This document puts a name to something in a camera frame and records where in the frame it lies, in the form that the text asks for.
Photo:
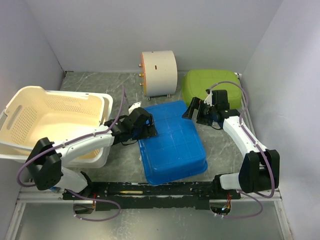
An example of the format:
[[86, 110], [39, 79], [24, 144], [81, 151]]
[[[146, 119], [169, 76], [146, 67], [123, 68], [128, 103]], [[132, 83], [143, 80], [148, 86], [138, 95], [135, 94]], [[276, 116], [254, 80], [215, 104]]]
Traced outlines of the green plastic tub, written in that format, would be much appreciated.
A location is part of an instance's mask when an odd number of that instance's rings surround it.
[[222, 83], [214, 87], [214, 90], [227, 90], [228, 102], [231, 109], [239, 109], [242, 99], [242, 91], [233, 83], [239, 85], [240, 80], [236, 73], [221, 69], [192, 69], [182, 80], [182, 98], [186, 105], [189, 105], [193, 97], [204, 100], [207, 97], [206, 90], [212, 85], [229, 81], [231, 83]]

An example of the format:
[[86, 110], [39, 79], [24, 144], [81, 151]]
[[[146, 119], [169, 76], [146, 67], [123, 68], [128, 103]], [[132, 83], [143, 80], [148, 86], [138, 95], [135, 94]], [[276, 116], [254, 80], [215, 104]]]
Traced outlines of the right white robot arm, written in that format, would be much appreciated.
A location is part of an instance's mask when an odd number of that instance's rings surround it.
[[206, 99], [193, 97], [184, 119], [191, 119], [197, 110], [196, 123], [210, 126], [219, 125], [234, 141], [243, 156], [238, 173], [225, 173], [215, 177], [218, 183], [212, 186], [212, 193], [223, 199], [230, 190], [246, 194], [270, 190], [279, 186], [280, 155], [275, 149], [268, 149], [252, 134], [240, 117], [237, 109], [231, 109], [226, 90], [207, 91]]

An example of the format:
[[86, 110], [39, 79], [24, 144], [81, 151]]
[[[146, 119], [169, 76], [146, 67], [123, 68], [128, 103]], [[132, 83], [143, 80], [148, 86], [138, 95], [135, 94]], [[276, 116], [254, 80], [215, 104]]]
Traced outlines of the white plastic basket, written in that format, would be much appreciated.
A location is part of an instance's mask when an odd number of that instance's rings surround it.
[[104, 93], [20, 89], [0, 116], [0, 158], [25, 163], [37, 141], [48, 138], [66, 168], [100, 168], [114, 137], [104, 122], [113, 99]]

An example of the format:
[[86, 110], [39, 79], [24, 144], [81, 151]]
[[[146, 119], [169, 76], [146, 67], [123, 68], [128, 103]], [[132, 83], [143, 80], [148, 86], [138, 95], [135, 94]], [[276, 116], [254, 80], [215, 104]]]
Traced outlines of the blue plastic tub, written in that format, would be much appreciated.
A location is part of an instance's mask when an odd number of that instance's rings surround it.
[[208, 168], [206, 151], [195, 124], [182, 115], [182, 100], [145, 107], [152, 114], [157, 135], [139, 140], [146, 181], [153, 186], [192, 177]]

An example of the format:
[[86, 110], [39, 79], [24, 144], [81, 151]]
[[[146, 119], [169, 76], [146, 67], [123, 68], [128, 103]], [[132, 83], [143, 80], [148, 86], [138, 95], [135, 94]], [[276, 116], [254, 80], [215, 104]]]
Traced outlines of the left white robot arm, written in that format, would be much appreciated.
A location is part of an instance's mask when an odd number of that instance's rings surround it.
[[106, 121], [92, 133], [65, 143], [54, 143], [47, 137], [40, 139], [25, 164], [38, 190], [58, 187], [71, 190], [86, 200], [94, 192], [89, 178], [84, 173], [66, 168], [66, 164], [97, 149], [156, 135], [153, 115], [144, 108], [137, 107], [129, 115], [118, 115], [116, 119]]

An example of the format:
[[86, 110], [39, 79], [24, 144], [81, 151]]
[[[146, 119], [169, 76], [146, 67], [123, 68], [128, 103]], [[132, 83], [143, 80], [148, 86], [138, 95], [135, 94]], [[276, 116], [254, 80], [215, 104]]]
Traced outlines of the cream perforated laundry basket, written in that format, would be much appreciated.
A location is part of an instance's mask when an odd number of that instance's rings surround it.
[[106, 93], [21, 88], [0, 115], [0, 157], [24, 163], [36, 142], [66, 142], [109, 119], [113, 98]]

